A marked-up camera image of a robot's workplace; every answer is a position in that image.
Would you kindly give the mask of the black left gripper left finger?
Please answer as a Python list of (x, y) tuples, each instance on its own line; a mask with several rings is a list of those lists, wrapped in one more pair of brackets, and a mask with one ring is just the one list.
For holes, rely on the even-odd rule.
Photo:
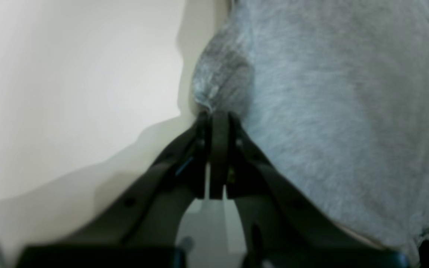
[(200, 113), (104, 212), (59, 241), (26, 247), (16, 267), (186, 267), (175, 241), (187, 208), (204, 198), (210, 123)]

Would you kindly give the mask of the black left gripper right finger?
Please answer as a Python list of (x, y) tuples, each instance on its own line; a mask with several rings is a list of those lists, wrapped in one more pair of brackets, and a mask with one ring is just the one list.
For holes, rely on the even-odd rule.
[(324, 216), (277, 171), (232, 113), (210, 120), (209, 197), (235, 202), (249, 268), (409, 268), (400, 252), (376, 249)]

